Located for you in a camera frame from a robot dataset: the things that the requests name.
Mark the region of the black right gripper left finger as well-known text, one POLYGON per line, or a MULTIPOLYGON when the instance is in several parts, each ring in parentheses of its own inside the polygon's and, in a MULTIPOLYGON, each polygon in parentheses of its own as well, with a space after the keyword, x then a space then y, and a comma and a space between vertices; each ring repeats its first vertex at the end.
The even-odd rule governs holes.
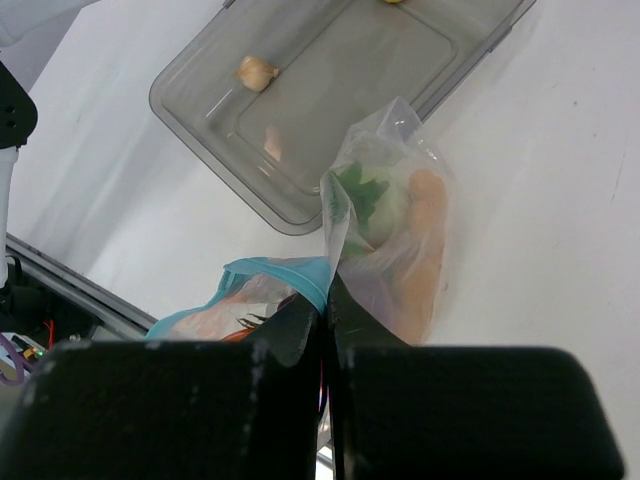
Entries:
POLYGON ((5 479, 311 479, 320 316, 295 296, 239 341, 57 346, 1 438, 5 479))

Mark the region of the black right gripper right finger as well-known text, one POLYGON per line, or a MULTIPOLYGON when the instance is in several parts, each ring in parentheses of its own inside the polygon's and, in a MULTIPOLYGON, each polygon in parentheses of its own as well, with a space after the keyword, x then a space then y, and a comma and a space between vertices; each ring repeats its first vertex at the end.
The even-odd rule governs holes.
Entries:
POLYGON ((592 380, 547 347, 415 347, 329 290, 325 357, 338 479, 620 479, 592 380))

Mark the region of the white toy radish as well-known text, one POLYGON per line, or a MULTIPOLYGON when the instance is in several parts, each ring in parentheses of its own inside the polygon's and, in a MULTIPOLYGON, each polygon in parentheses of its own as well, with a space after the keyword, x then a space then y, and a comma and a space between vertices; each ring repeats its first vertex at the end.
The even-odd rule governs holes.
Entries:
POLYGON ((361 185, 371 183, 383 192, 377 197, 367 188, 362 203, 365 216, 358 218, 361 236, 373 248, 378 248, 402 229, 409 210, 407 181, 394 170, 385 167, 365 167, 361 185))

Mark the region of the clear zip top bag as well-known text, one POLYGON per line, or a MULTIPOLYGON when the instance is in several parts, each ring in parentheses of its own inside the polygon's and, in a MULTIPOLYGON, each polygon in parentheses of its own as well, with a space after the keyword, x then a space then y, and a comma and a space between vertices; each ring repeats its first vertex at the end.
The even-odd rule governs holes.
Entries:
POLYGON ((401 98, 352 125, 320 181, 324 253, 235 260, 207 303, 160 320, 149 337, 238 340, 296 298, 324 311, 340 279, 382 326, 420 343, 442 288, 451 204, 449 168, 420 126, 401 98))

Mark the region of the yellow toy ginger root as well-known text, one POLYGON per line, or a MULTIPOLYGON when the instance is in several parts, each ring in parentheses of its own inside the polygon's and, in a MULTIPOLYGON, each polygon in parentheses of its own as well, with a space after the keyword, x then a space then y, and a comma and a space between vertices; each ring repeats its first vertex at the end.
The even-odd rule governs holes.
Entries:
POLYGON ((443 178, 429 169, 409 178, 410 208, 408 228, 416 254, 407 260, 395 277, 399 301, 398 336, 408 343, 418 342, 428 330, 439 288, 449 199, 443 178))

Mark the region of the white toy garlic bulb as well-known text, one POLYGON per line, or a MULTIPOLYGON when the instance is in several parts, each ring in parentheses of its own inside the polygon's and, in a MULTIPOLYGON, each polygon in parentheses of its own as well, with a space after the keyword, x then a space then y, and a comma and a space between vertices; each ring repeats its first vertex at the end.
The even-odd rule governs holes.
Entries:
POLYGON ((280 70, 256 56, 246 56, 234 73, 244 87, 253 92, 264 91, 280 74, 280 70))

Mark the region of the orange toy pumpkin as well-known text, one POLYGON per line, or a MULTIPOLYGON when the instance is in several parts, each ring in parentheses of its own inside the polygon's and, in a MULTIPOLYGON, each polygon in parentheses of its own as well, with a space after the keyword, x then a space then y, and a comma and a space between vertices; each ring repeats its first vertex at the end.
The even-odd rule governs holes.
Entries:
POLYGON ((246 338, 250 333, 252 333, 255 329, 261 326, 261 323, 255 323, 251 321, 241 321, 241 329, 235 332, 232 332, 222 338, 223 342, 237 342, 246 338))

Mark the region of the toy pineapple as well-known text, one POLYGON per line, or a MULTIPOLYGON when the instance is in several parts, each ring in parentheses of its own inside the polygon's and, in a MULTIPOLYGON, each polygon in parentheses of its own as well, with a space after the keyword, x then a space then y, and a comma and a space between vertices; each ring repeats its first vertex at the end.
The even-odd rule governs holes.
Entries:
POLYGON ((365 166, 360 162, 355 162, 341 167, 337 171, 331 171, 328 176, 327 187, 331 194, 329 201, 331 219, 344 220, 345 215, 349 215, 349 225, 342 252, 342 255, 346 257, 364 255, 376 249, 361 236, 358 218, 363 219, 365 216, 362 203, 366 200, 366 189, 371 189, 374 197, 377 197, 383 190, 371 183, 365 186, 361 185, 364 168, 365 166))

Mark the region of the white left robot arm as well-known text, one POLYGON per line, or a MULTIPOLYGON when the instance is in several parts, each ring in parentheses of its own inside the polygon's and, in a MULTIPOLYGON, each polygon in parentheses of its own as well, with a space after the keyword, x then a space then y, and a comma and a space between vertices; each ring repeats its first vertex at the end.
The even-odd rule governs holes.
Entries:
MULTIPOLYGON (((32 30, 93 1, 2 1, 1 47, 12 46, 32 30)), ((1 64, 1 288, 8 281, 5 259, 12 173, 24 146, 35 130, 37 108, 14 75, 1 64)))

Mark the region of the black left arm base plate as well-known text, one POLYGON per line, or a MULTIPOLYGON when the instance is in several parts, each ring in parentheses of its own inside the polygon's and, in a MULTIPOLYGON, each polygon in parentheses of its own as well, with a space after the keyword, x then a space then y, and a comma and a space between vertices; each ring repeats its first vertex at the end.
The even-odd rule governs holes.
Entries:
POLYGON ((28 275, 16 256, 7 256, 8 278, 1 287, 1 332, 35 340, 45 348, 65 340, 90 338, 98 318, 28 275))

